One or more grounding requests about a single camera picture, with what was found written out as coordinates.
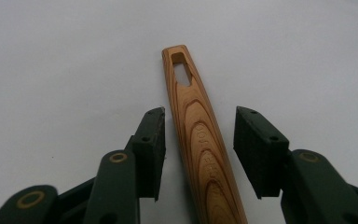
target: wood grain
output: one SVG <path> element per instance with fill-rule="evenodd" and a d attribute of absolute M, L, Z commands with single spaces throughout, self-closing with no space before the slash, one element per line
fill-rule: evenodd
<path fill-rule="evenodd" d="M 162 58 L 172 117 L 200 223 L 247 223 L 211 103 L 186 46 L 167 48 Z M 177 63 L 184 65 L 189 86 L 176 80 Z"/>

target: circular screw hole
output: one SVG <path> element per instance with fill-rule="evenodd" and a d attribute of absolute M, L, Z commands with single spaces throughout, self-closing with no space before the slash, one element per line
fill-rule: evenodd
<path fill-rule="evenodd" d="M 45 193 L 41 190 L 35 190 L 25 194 L 17 201 L 17 207 L 20 209 L 27 209 L 33 207 L 45 198 Z"/>
<path fill-rule="evenodd" d="M 148 142 L 148 141 L 150 141 L 150 138 L 149 137 L 142 137 L 142 141 Z"/>
<path fill-rule="evenodd" d="M 110 156 L 109 160 L 111 162 L 122 162 L 128 158 L 127 154 L 118 152 Z"/>
<path fill-rule="evenodd" d="M 115 224 L 117 222 L 117 215 L 114 213 L 105 214 L 100 219 L 100 224 Z"/>
<path fill-rule="evenodd" d="M 351 214 L 351 213 L 345 213 L 342 216 L 345 221 L 347 221 L 348 223 L 352 223 L 352 224 L 358 224 L 358 216 L 356 216 L 355 214 Z"/>
<path fill-rule="evenodd" d="M 319 157 L 317 157 L 315 154 L 310 153 L 310 152 L 302 152 L 299 155 L 299 158 L 303 161 L 309 161 L 309 162 L 318 162 L 319 161 Z"/>

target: white backdrop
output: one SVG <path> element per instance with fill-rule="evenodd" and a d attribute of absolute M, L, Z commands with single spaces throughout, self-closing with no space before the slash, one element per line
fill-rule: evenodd
<path fill-rule="evenodd" d="M 358 186 L 358 0 L 0 1 L 0 206 L 32 185 L 62 193 L 92 178 L 163 105 L 160 200 L 141 200 L 142 223 L 197 223 L 160 56 L 179 44 L 209 94 L 250 223 L 284 219 L 280 199 L 257 200 L 232 150 L 237 105 Z"/>

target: tapered wooden stick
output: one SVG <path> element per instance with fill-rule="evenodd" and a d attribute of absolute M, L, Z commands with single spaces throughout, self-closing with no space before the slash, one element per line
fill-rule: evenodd
<path fill-rule="evenodd" d="M 247 223 L 211 103 L 186 46 L 167 48 L 162 58 L 172 117 L 200 222 Z M 177 82 L 176 63 L 184 65 L 189 86 Z"/>

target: brass ring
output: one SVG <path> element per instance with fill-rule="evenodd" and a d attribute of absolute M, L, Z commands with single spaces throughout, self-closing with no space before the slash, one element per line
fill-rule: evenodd
<path fill-rule="evenodd" d="M 309 162 L 319 161 L 319 157 L 316 156 L 314 153 L 310 153 L 310 152 L 302 152 L 298 157 L 303 161 L 309 161 Z"/>
<path fill-rule="evenodd" d="M 118 152 L 109 157 L 111 162 L 122 162 L 128 158 L 127 154 Z"/>
<path fill-rule="evenodd" d="M 29 203 L 25 201 L 29 197 L 32 197 L 34 195 L 37 196 L 37 198 L 35 200 L 33 200 L 32 202 L 29 202 Z M 27 209 L 27 208 L 33 207 L 34 205 L 37 205 L 38 203 L 42 202 L 44 198 L 45 198 L 45 192 L 43 192 L 41 190 L 35 190 L 35 191 L 27 193 L 24 196 L 22 196 L 21 198 L 19 198 L 19 200 L 17 201 L 17 207 L 20 209 Z"/>

